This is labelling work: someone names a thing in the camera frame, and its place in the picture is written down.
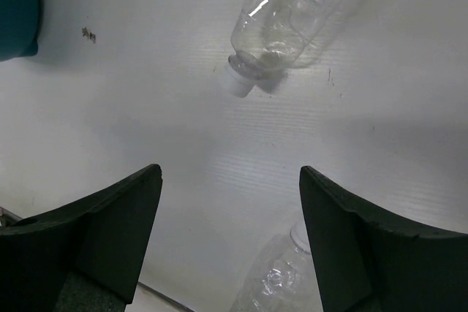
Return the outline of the clear labelled bottle white cap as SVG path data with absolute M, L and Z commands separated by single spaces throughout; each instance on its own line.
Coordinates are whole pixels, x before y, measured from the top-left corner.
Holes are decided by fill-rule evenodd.
M 230 37 L 234 50 L 219 75 L 244 98 L 261 81 L 290 68 L 342 0 L 244 0 Z

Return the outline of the clear crushed bottle white cap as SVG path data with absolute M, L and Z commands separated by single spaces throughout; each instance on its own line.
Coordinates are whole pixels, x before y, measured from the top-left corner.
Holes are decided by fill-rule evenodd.
M 230 310 L 322 310 L 303 219 L 288 233 L 269 240 L 249 269 Z

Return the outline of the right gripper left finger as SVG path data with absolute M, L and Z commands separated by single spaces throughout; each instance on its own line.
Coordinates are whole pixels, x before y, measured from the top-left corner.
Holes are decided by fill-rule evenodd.
M 3 311 L 124 311 L 162 191 L 148 165 L 94 194 L 1 228 Z

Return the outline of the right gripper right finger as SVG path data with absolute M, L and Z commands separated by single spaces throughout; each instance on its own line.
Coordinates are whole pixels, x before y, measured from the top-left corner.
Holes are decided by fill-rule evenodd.
M 324 311 L 465 311 L 467 236 L 397 215 L 309 166 L 303 217 Z

